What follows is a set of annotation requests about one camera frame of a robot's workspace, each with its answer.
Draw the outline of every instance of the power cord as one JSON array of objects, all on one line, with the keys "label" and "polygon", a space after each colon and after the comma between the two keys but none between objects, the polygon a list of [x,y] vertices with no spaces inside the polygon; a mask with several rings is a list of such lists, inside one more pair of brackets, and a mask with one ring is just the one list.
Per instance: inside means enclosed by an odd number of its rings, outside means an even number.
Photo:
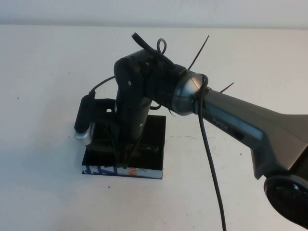
[{"label": "power cord", "polygon": [[[206,44],[206,42],[208,40],[208,37],[209,36],[207,36],[205,42],[203,43],[201,49],[199,50],[199,52],[197,53],[196,57],[194,58],[192,64],[189,66],[188,70],[191,69],[191,67],[193,66],[194,62],[197,60],[199,54],[201,53],[204,45]],[[211,150],[210,150],[210,147],[209,147],[209,144],[208,144],[208,140],[207,140],[206,132],[205,132],[205,127],[204,127],[204,123],[203,123],[203,114],[202,114],[203,99],[204,99],[206,91],[207,91],[208,78],[207,78],[206,75],[202,75],[202,77],[204,78],[204,81],[203,81],[203,84],[202,84],[202,86],[201,86],[201,88],[199,90],[200,98],[199,98],[199,104],[198,104],[199,124],[200,124],[201,134],[202,134],[202,137],[203,137],[203,142],[204,142],[204,146],[205,146],[206,155],[207,155],[207,158],[208,158],[208,163],[210,165],[210,170],[211,170],[211,174],[212,174],[212,178],[213,178],[215,192],[216,192],[216,196],[217,196],[217,200],[218,200],[220,216],[221,216],[222,230],[223,231],[227,231],[225,213],[224,213],[223,203],[222,203],[222,199],[221,199],[221,195],[220,195],[218,180],[217,180],[217,176],[216,176],[216,172],[215,172],[215,166],[214,166]]]}]

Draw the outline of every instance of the black base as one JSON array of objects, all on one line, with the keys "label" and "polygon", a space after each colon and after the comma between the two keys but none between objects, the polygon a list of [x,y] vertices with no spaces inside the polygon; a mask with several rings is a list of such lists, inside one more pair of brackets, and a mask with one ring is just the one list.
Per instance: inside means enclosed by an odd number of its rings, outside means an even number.
[{"label": "black base", "polygon": [[[131,156],[128,168],[116,167],[116,158],[112,151],[98,152],[87,149],[82,161],[82,173],[161,179],[165,130],[165,116],[149,115],[144,125],[140,148]],[[94,136],[96,139],[105,139],[108,135],[100,126],[96,126]]]}]

